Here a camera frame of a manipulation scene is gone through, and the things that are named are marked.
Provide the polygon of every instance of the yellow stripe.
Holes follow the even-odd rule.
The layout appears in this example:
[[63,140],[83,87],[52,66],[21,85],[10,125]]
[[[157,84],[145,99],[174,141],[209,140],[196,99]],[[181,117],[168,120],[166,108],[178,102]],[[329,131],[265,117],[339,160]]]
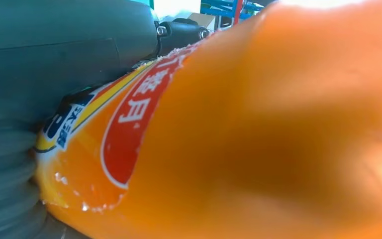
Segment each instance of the yellow stripe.
[[[144,72],[144,70],[148,69],[148,67],[152,64],[146,64],[144,66],[139,67],[124,79],[116,83],[111,87],[107,92],[101,95],[98,99],[91,102],[88,106],[86,106],[81,112],[79,118],[75,121],[73,128],[77,128],[81,123],[83,123],[89,116],[91,116],[99,107],[101,107],[107,100],[109,100],[113,95],[115,95],[118,91],[120,91],[123,87],[129,84],[132,80],[135,79],[140,73]],[[38,142],[36,143],[36,149],[41,151],[46,151],[55,146],[56,143],[56,134],[52,139],[47,140],[45,136],[39,137]]]

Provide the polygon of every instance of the red pole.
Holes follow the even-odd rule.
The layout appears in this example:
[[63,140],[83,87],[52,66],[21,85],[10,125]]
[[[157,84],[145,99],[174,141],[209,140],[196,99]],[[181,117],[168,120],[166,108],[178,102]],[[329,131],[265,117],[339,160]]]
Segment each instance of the red pole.
[[233,18],[233,24],[237,24],[239,21],[239,16],[241,15],[241,10],[242,10],[242,1],[243,0],[236,0],[238,1],[236,4],[236,9],[235,9],[235,15]]

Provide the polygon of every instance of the blue shelf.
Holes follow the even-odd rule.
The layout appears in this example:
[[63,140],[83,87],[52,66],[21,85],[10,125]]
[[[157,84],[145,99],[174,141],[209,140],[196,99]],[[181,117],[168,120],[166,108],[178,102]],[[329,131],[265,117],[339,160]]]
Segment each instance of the blue shelf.
[[[232,18],[235,16],[238,0],[234,0],[233,2],[222,1],[222,0],[201,0],[201,3],[205,3],[205,4],[218,8],[218,9],[211,9],[211,8],[202,7],[201,13],[210,14],[210,15],[218,15],[218,16],[227,16]],[[263,7],[246,4],[243,6],[242,9],[261,11]],[[251,16],[252,16],[251,14],[246,14],[246,13],[239,14],[240,19],[247,19]]]

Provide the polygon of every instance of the red label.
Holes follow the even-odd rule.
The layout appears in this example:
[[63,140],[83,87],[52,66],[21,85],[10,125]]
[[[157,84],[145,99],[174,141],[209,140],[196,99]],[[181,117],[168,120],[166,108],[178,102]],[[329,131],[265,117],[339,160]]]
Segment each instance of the red label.
[[132,87],[112,116],[103,138],[101,162],[116,186],[128,188],[144,132],[157,103],[173,73],[196,47],[188,46],[156,62]]

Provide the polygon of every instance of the ribbed rubber surface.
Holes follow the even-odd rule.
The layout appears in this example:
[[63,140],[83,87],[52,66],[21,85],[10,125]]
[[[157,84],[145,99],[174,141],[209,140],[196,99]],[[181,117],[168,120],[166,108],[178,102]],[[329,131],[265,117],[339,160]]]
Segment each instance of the ribbed rubber surface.
[[0,239],[86,239],[47,215],[29,182],[35,163],[27,154],[36,135],[29,126],[0,119]]

